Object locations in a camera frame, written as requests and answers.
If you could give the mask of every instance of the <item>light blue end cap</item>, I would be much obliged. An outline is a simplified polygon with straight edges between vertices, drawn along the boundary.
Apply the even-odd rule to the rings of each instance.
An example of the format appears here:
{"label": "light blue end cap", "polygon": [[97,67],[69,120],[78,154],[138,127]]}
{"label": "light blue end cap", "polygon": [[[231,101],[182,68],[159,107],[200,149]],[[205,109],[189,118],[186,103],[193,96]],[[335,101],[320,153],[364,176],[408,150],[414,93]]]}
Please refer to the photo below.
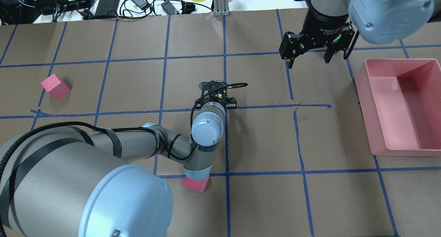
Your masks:
{"label": "light blue end cap", "polygon": [[78,237],[165,237],[173,196],[167,183],[139,165],[107,174],[90,195]]}
{"label": "light blue end cap", "polygon": [[155,125],[158,125],[158,124],[148,122],[148,123],[144,124],[142,127],[151,127],[151,126],[155,126]]}
{"label": "light blue end cap", "polygon": [[193,121],[192,136],[201,146],[213,146],[219,143],[223,133],[224,122],[213,112],[200,113]]}
{"label": "light blue end cap", "polygon": [[363,39],[386,44],[416,32],[433,10],[433,0],[351,0],[349,17]]}
{"label": "light blue end cap", "polygon": [[206,177],[208,177],[208,175],[210,175],[210,171],[211,171],[212,167],[213,167],[213,164],[211,164],[210,167],[208,167],[208,168],[205,168],[202,170],[197,170],[197,171],[187,170],[184,167],[184,174],[186,176],[188,176],[190,179],[202,180],[202,179],[205,179]]}

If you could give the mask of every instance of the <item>pink plastic tray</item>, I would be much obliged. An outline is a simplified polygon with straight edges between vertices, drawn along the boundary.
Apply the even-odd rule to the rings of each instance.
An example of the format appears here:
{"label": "pink plastic tray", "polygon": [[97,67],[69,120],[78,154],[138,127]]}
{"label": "pink plastic tray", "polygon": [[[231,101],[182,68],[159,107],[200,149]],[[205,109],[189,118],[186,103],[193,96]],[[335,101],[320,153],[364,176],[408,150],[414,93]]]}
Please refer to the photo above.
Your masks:
{"label": "pink plastic tray", "polygon": [[441,156],[437,60],[368,59],[356,85],[373,155]]}

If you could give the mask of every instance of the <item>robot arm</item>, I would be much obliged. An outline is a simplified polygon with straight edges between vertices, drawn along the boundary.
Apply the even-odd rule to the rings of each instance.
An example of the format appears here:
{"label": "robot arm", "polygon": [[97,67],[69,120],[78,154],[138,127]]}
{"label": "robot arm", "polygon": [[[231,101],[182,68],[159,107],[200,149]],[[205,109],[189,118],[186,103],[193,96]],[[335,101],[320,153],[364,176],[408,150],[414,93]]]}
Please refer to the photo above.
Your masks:
{"label": "robot arm", "polygon": [[[295,58],[308,50],[326,47],[329,63],[340,50],[347,59],[351,40],[360,34],[373,44],[405,38],[432,16],[433,0],[306,0],[308,12],[299,34],[286,32],[279,47],[280,56],[293,67]],[[351,23],[357,27],[357,34]]]}
{"label": "robot arm", "polygon": [[[159,154],[183,164],[190,179],[205,179],[225,111],[236,108],[227,88],[243,86],[201,83],[190,138],[157,124],[104,129],[65,122],[10,140],[0,147],[3,225],[28,237],[165,237],[172,218],[170,187],[129,162]],[[6,236],[3,228],[0,236]]]}

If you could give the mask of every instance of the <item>table surface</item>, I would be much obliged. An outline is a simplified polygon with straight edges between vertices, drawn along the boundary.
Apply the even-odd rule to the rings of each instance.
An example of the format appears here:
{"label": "table surface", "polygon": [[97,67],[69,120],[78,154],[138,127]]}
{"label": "table surface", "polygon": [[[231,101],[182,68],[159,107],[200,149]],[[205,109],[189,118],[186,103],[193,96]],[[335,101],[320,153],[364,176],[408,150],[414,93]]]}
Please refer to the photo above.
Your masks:
{"label": "table surface", "polygon": [[[199,82],[247,82],[229,91],[239,107],[205,193],[183,187],[182,166],[165,157],[136,162],[172,188],[168,236],[438,236],[441,158],[373,157],[354,76],[366,58],[441,60],[441,23],[386,45],[360,39],[347,61],[307,52],[288,70],[281,35],[298,32],[305,14],[1,26],[0,144],[60,121],[153,122],[188,136]],[[60,100],[41,88],[50,74],[72,88]]]}

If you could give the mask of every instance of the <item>red block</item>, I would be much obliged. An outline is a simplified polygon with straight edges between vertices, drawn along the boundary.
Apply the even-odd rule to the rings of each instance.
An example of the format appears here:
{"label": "red block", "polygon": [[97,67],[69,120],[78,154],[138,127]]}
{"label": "red block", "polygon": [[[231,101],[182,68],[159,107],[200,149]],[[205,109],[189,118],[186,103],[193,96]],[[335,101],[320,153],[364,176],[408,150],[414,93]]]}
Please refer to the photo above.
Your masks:
{"label": "red block", "polygon": [[41,82],[43,88],[56,99],[64,97],[71,89],[57,75],[52,74]]}
{"label": "red block", "polygon": [[202,180],[194,180],[187,176],[185,176],[184,182],[182,183],[183,186],[188,187],[192,190],[196,190],[200,193],[204,193],[205,186],[207,185],[208,178],[210,176],[207,176],[205,179]]}

